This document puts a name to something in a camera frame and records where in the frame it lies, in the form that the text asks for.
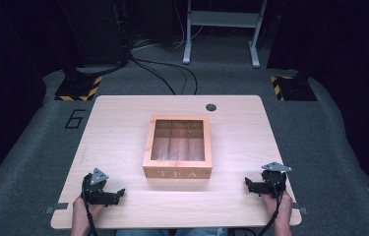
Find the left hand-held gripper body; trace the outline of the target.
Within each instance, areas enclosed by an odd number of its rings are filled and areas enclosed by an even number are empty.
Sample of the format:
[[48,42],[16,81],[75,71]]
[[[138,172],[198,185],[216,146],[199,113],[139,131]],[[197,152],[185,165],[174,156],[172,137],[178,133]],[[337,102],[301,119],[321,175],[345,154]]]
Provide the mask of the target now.
[[120,197],[117,197],[116,193],[103,191],[107,179],[108,176],[98,168],[86,175],[82,183],[81,197],[83,200],[90,205],[118,205]]

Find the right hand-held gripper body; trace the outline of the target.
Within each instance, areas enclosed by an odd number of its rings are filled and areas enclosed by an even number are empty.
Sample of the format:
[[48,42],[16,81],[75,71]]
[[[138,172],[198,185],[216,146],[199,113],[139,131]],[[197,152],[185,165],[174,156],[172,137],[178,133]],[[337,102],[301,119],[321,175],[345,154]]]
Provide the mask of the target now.
[[259,195],[270,195],[276,199],[286,189],[287,173],[292,170],[278,162],[271,162],[262,166],[262,182],[252,183],[252,192]]

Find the person's right hand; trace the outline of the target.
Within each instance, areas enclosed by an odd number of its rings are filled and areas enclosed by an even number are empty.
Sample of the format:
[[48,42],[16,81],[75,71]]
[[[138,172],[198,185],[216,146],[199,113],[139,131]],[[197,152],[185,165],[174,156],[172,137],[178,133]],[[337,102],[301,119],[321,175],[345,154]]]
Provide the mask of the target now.
[[269,216],[278,211],[277,221],[290,220],[293,199],[287,191],[284,191],[278,199],[273,199],[270,195],[262,195],[261,198],[266,205]]

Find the person's left hand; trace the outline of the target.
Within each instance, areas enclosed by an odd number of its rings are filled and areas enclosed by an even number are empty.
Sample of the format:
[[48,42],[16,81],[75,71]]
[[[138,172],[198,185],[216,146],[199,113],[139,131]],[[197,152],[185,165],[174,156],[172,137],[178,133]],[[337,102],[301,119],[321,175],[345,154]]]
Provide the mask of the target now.
[[88,213],[90,213],[93,218],[96,218],[103,209],[104,205],[89,205],[89,209],[86,209],[84,200],[81,197],[77,197],[73,202],[72,228],[88,228],[90,226]]

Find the grey tape strip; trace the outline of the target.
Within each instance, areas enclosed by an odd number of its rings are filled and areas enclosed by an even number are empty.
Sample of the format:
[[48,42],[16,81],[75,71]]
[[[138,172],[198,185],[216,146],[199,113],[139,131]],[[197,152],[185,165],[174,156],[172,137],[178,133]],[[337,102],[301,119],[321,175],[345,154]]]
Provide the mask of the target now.
[[54,206],[47,206],[44,210],[46,214],[52,214],[55,210],[67,209],[69,203],[57,203]]
[[298,209],[301,214],[308,214],[309,213],[308,208],[306,206],[302,206],[299,203],[294,203],[292,205],[292,207],[295,208],[295,209]]

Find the wooden tea box glass lid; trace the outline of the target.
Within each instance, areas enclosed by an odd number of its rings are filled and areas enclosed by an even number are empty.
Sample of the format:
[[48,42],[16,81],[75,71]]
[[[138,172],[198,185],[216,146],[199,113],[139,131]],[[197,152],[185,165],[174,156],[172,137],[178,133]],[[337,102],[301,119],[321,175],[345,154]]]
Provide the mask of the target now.
[[210,179],[210,118],[154,115],[149,123],[143,169],[147,178]]

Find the black base yellow striped edge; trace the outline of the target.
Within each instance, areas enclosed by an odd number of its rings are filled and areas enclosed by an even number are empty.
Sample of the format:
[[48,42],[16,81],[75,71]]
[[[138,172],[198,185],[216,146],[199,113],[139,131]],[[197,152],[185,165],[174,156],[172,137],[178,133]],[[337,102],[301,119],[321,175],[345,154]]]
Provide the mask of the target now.
[[65,78],[55,92],[55,100],[91,100],[97,92],[102,77],[83,76],[76,80]]
[[271,77],[278,100],[316,101],[317,97],[307,82],[298,82],[291,77]]

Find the white metal stand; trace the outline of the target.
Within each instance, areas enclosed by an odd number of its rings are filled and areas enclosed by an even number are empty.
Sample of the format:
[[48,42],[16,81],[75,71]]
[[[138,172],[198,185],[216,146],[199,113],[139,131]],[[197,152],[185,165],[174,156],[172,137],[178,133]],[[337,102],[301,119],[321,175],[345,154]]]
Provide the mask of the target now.
[[226,27],[253,29],[254,34],[248,42],[252,66],[256,69],[260,67],[260,60],[257,51],[257,42],[260,35],[263,19],[265,16],[268,0],[260,0],[260,10],[258,13],[236,13],[236,12],[211,12],[196,11],[192,9],[192,0],[187,0],[187,26],[186,43],[182,62],[189,64],[192,51],[192,27]]

